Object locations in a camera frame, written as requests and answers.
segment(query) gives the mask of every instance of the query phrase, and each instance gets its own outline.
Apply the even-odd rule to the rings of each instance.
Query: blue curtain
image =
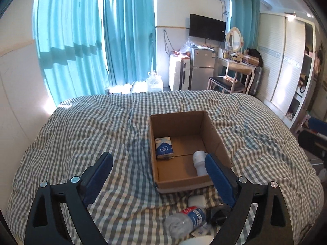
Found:
[[[98,0],[35,0],[33,34],[45,85],[54,102],[105,94]]]
[[[145,80],[156,67],[153,0],[103,0],[107,64],[112,84]]]
[[[244,50],[258,47],[259,20],[259,0],[232,0],[231,28],[237,27],[243,35]]]

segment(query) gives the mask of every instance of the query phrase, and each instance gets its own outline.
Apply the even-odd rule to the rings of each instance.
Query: plastic water bottle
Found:
[[[206,222],[202,208],[192,206],[165,220],[165,229],[173,238],[183,238]]]

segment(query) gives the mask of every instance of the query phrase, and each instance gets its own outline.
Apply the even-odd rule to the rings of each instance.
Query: television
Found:
[[[225,42],[226,22],[197,14],[190,16],[190,36]]]

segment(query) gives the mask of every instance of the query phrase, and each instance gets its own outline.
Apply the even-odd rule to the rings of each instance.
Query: black seat cushion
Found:
[[[223,87],[225,89],[228,89],[229,91],[231,90],[232,85],[233,85],[232,82],[229,82],[229,81],[225,80],[223,76],[209,77],[209,79],[211,79],[212,81],[214,81],[220,87]],[[235,92],[243,91],[244,88],[245,87],[244,87],[244,85],[242,83],[237,82],[235,84],[234,91]]]

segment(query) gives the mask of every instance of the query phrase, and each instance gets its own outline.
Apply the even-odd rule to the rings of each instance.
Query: cardboard box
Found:
[[[250,56],[250,55],[243,55],[243,62],[258,66],[259,65],[259,58],[253,57],[253,56]]]
[[[156,138],[171,139],[175,157],[156,158]],[[206,111],[155,114],[150,116],[150,147],[153,180],[160,193],[193,190],[212,185],[209,176],[197,176],[193,153],[215,154],[227,167],[231,161]]]

